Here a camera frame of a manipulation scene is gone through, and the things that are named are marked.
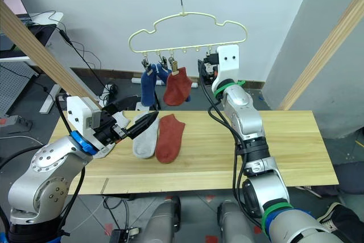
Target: hanging sock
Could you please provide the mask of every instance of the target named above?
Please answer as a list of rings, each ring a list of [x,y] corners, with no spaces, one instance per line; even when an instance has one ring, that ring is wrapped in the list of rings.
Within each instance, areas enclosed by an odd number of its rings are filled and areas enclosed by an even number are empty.
[[[155,147],[155,156],[162,163],[173,162],[181,149],[185,123],[173,114],[164,116],[159,121],[159,136]]]
[[[142,86],[142,99],[143,106],[152,106],[155,102],[154,90],[157,81],[157,69],[155,64],[151,64],[151,70],[144,71],[140,80]]]
[[[158,77],[162,80],[162,82],[164,82],[165,85],[167,85],[168,76],[169,76],[169,74],[171,74],[172,71],[169,69],[167,72],[162,67],[161,64],[157,64],[157,69],[158,69],[158,72],[157,72]],[[186,102],[190,102],[190,100],[191,100],[191,95],[188,95]]]
[[[133,121],[142,118],[148,112],[143,112],[134,117]],[[133,139],[133,154],[140,159],[147,159],[153,156],[155,146],[157,144],[158,134],[158,117],[155,121],[142,133]]]
[[[176,75],[170,74],[167,79],[167,88],[163,100],[167,105],[182,104],[189,96],[192,81],[187,77],[186,68],[178,69]]]

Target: wooden table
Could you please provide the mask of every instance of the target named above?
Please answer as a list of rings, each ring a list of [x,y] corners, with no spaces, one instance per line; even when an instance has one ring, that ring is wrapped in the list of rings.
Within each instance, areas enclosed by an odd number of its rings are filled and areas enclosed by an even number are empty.
[[[124,112],[132,119],[135,111]],[[153,156],[138,159],[130,139],[103,159],[86,167],[81,194],[137,193],[231,188],[234,141],[230,131],[205,111],[173,113],[186,123],[179,156],[161,164]],[[333,166],[311,111],[261,111],[270,153],[287,186],[338,184]],[[60,119],[50,142],[67,135]],[[72,193],[78,177],[70,188]]]

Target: shoe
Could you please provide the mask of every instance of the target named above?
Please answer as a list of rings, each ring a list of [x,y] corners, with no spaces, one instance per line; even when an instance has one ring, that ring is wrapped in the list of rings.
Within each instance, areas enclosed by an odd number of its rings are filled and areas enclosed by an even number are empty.
[[[319,197],[319,198],[322,198],[321,195],[319,195],[318,193],[316,193],[312,188],[311,186],[296,186],[295,188],[299,189],[299,190],[305,190],[305,191],[308,191],[310,192],[311,194]]]
[[[330,230],[330,232],[334,232],[335,230],[337,230],[337,227],[335,226],[333,220],[332,220],[332,215],[335,211],[335,209],[338,208],[338,206],[342,206],[341,203],[339,202],[334,202],[333,204],[330,205],[329,209],[326,211],[326,213],[323,216],[320,216],[317,221],[319,223],[321,223],[322,226],[326,227],[327,229]]]

